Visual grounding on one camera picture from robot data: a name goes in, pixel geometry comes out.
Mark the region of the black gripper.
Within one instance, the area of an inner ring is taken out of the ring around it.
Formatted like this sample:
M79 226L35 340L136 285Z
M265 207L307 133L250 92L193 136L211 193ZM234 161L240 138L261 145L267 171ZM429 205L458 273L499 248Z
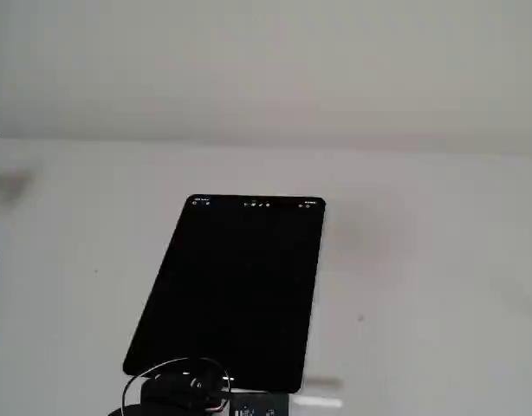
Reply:
M235 393L230 400L230 416L288 416L286 393Z

